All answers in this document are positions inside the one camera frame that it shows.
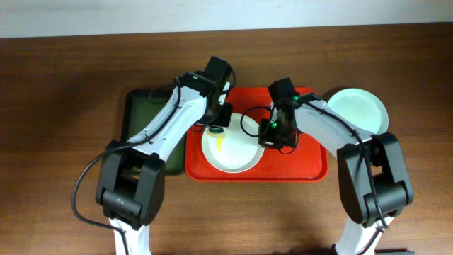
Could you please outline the green and yellow sponge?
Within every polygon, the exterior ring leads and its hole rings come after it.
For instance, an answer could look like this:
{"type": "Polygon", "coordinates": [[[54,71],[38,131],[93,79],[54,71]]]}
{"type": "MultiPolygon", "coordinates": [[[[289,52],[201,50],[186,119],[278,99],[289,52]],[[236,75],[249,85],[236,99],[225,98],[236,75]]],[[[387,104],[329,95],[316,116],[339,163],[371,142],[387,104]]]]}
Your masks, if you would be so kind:
{"type": "Polygon", "coordinates": [[[207,133],[216,138],[223,138],[226,135],[223,127],[209,127],[207,133]]]}

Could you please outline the white plate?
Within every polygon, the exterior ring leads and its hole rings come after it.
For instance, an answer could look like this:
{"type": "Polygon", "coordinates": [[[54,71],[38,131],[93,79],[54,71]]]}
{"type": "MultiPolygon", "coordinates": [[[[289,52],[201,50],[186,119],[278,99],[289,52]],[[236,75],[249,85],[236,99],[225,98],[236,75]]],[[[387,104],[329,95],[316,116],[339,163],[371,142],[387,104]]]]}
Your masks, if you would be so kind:
{"type": "Polygon", "coordinates": [[[257,122],[240,113],[234,113],[223,138],[202,135],[202,153],[216,169],[228,174],[238,174],[254,167],[262,158],[265,149],[258,144],[257,137],[247,135],[258,132],[257,122]]]}

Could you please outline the pale green plate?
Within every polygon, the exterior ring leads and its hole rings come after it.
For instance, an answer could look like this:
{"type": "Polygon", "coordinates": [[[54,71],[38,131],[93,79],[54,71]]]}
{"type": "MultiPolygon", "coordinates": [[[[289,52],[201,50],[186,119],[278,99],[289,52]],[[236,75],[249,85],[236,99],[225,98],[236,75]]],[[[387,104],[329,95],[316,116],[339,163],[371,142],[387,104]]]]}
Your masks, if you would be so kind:
{"type": "Polygon", "coordinates": [[[344,119],[376,135],[389,127],[386,107],[373,93],[363,89],[342,89],[328,100],[328,106],[344,119]]]}

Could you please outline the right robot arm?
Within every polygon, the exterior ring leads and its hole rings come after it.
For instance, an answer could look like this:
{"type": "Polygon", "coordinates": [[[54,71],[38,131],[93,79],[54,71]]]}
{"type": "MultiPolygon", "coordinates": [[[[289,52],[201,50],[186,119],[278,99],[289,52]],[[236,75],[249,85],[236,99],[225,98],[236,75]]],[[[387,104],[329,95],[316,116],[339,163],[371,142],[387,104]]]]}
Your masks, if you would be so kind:
{"type": "Polygon", "coordinates": [[[314,138],[337,160],[340,200],[348,216],[335,254],[375,254],[383,233],[413,202],[414,193],[395,135],[375,135],[344,119],[314,93],[271,98],[258,141],[267,148],[297,147],[314,138]]]}

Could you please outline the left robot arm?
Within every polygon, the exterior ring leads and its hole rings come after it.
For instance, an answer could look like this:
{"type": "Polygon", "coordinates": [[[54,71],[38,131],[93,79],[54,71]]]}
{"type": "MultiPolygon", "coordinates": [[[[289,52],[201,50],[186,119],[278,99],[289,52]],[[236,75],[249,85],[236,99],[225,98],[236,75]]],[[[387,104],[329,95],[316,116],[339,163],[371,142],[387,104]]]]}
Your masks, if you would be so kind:
{"type": "Polygon", "coordinates": [[[194,124],[214,125],[236,84],[232,68],[186,72],[164,107],[126,142],[113,140],[97,159],[95,200],[114,231],[116,254],[150,254],[149,226],[164,200],[165,163],[194,124]]]}

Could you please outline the red plastic tray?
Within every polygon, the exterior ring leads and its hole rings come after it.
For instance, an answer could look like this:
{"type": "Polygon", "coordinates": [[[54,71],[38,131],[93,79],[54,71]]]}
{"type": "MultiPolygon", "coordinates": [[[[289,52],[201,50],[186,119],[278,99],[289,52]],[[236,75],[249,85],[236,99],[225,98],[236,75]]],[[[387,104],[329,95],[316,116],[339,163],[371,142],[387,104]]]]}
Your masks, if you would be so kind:
{"type": "MultiPolygon", "coordinates": [[[[269,106],[266,87],[239,87],[226,99],[234,113],[244,113],[253,106],[269,106]]],[[[202,133],[186,133],[185,172],[195,181],[205,182],[317,182],[328,172],[328,152],[314,138],[301,135],[291,154],[265,149],[261,160],[251,169],[229,174],[213,167],[202,153],[202,133]]]]}

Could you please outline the dark green plastic tray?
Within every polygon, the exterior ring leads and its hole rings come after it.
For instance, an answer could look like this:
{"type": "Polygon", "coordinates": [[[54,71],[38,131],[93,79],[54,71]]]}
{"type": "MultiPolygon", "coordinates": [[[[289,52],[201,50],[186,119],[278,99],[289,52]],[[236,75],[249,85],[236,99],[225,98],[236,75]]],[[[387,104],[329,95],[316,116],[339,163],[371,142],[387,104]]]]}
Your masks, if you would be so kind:
{"type": "MultiPolygon", "coordinates": [[[[125,98],[121,142],[142,130],[163,108],[172,94],[172,89],[132,90],[125,98]]],[[[183,136],[165,164],[165,174],[179,175],[185,171],[185,141],[183,136]]]]}

